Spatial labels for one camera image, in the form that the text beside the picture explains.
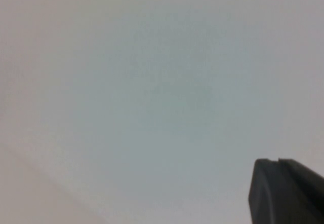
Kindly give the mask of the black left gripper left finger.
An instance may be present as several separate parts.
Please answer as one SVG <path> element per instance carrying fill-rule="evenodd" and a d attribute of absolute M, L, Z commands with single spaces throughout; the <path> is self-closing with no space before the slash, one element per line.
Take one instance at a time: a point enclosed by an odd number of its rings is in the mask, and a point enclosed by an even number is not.
<path fill-rule="evenodd" d="M 253 224 L 323 223 L 323 209 L 303 199 L 279 159 L 255 161 L 249 207 Z"/>

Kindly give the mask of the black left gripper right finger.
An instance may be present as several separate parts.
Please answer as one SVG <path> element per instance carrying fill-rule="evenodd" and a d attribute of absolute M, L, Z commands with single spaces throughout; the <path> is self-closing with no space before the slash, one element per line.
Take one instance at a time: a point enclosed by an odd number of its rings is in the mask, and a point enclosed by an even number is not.
<path fill-rule="evenodd" d="M 323 209 L 323 177 L 293 159 L 279 159 L 294 187 L 303 199 L 315 209 Z"/>

